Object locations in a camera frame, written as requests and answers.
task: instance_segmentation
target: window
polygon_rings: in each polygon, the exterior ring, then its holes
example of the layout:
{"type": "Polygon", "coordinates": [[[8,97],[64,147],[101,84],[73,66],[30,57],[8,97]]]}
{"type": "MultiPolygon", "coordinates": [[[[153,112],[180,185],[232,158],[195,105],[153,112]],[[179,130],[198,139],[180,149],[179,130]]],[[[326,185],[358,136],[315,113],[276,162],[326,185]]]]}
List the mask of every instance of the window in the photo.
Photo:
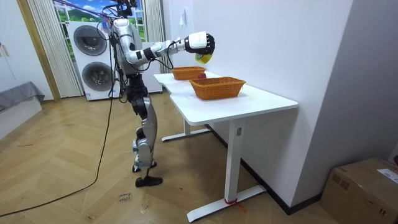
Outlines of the window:
{"type": "MultiPolygon", "coordinates": [[[[106,5],[115,4],[115,2],[109,0],[99,0],[99,1],[71,0],[70,2],[76,6],[82,7],[83,9],[87,9],[93,12],[102,12],[102,8],[104,8],[106,5]]],[[[60,23],[60,28],[65,38],[65,43],[68,45],[72,60],[75,61],[75,55],[73,54],[73,50],[69,41],[69,35],[65,26],[65,22],[66,21],[100,22],[101,18],[96,15],[90,14],[89,12],[75,9],[73,7],[66,6],[58,2],[53,2],[53,3],[54,3],[55,12],[57,13],[58,21],[60,23]]],[[[132,16],[128,17],[128,19],[131,24],[137,27],[141,40],[143,42],[147,42],[148,36],[144,25],[143,14],[144,13],[141,8],[141,1],[138,0],[137,7],[132,8],[132,16]]]]}

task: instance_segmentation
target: sheer curtain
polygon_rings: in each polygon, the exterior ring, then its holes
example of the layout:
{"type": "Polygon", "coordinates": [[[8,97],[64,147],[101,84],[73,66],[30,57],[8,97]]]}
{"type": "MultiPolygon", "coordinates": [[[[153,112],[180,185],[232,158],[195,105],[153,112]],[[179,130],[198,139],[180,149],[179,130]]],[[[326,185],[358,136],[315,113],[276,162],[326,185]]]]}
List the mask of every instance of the sheer curtain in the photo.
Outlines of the sheer curtain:
{"type": "Polygon", "coordinates": [[[83,95],[52,0],[28,0],[60,96],[83,95]]]}
{"type": "MultiPolygon", "coordinates": [[[[161,0],[142,0],[142,6],[145,13],[144,24],[147,28],[149,42],[165,41],[164,20],[162,16],[161,0]]],[[[159,58],[163,63],[169,65],[167,57],[159,58]]],[[[160,64],[162,73],[169,73],[166,66],[160,64]]]]}

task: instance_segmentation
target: brown basket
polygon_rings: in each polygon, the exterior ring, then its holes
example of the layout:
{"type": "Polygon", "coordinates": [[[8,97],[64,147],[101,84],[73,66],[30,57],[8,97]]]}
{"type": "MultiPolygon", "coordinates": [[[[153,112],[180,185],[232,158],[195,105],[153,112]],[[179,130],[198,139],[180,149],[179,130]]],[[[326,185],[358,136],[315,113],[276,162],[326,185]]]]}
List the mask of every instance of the brown basket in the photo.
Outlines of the brown basket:
{"type": "Polygon", "coordinates": [[[189,80],[197,96],[203,100],[235,97],[245,81],[232,77],[189,80]]]}
{"type": "Polygon", "coordinates": [[[202,67],[180,67],[172,69],[172,72],[176,80],[191,80],[198,78],[205,70],[202,67]]]}

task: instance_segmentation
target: yellow object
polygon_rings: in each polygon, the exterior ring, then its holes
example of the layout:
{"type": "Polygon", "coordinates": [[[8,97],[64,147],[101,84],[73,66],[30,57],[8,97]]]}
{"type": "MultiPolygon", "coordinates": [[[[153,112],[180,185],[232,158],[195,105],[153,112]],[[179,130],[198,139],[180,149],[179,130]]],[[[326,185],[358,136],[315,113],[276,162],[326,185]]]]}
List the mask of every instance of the yellow object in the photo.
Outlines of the yellow object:
{"type": "Polygon", "coordinates": [[[202,55],[202,54],[195,54],[195,60],[200,64],[206,64],[210,61],[213,55],[202,55]]]}

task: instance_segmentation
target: stacked washer and dryer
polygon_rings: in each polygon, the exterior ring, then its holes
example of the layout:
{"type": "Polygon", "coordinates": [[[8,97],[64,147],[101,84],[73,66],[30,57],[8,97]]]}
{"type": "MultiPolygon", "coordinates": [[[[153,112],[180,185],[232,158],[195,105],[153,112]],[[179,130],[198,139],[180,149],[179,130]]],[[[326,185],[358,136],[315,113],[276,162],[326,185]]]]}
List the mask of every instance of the stacked washer and dryer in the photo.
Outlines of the stacked washer and dryer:
{"type": "Polygon", "coordinates": [[[67,31],[87,100],[108,99],[120,93],[119,73],[113,72],[113,49],[109,57],[108,35],[97,22],[67,22],[67,31]]]}

